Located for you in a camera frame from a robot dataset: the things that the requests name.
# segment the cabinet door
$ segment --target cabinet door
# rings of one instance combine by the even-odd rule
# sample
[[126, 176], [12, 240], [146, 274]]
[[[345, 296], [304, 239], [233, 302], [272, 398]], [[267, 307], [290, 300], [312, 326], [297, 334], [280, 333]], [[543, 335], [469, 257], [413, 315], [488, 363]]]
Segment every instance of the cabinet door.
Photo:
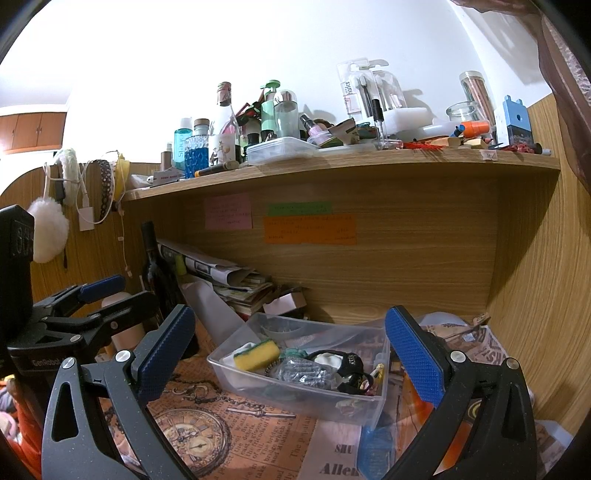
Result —
[[0, 116], [0, 153], [12, 148], [12, 137], [17, 126], [18, 115]]
[[19, 114], [11, 150], [34, 149], [37, 146], [40, 124], [41, 113]]
[[37, 150], [59, 150], [64, 138], [65, 123], [65, 112], [43, 113], [37, 137]]

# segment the brown curtain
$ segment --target brown curtain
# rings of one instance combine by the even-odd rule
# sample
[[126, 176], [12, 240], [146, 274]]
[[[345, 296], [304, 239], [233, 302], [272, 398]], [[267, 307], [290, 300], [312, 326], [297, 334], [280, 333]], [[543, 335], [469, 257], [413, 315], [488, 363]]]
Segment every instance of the brown curtain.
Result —
[[591, 85], [578, 60], [554, 25], [530, 0], [453, 0], [481, 13], [516, 15], [538, 41], [540, 70], [552, 88], [558, 111], [564, 118], [576, 156], [570, 167], [591, 193]]

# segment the fluffy white pompom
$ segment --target fluffy white pompom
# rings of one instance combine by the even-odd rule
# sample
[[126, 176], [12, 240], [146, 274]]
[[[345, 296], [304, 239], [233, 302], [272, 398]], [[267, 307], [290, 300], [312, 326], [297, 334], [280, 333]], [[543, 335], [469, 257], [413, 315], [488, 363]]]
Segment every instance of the fluffy white pompom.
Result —
[[28, 212], [35, 217], [33, 260], [47, 263], [66, 247], [70, 223], [61, 212], [61, 205], [52, 198], [39, 197]]

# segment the blue mouthwash bottle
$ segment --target blue mouthwash bottle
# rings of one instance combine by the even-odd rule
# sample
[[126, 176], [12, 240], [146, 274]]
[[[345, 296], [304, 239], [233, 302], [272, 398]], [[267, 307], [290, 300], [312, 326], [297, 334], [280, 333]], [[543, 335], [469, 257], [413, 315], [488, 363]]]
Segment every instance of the blue mouthwash bottle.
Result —
[[193, 135], [193, 120], [181, 118], [181, 127], [174, 131], [173, 167], [184, 171], [184, 141]]

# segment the yellow sponge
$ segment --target yellow sponge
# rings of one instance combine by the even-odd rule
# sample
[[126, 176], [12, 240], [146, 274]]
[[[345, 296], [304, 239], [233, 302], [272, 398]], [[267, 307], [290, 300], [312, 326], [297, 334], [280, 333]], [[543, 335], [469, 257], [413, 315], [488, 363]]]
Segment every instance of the yellow sponge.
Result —
[[277, 360], [280, 353], [275, 342], [268, 339], [234, 355], [234, 363], [240, 370], [254, 372]]

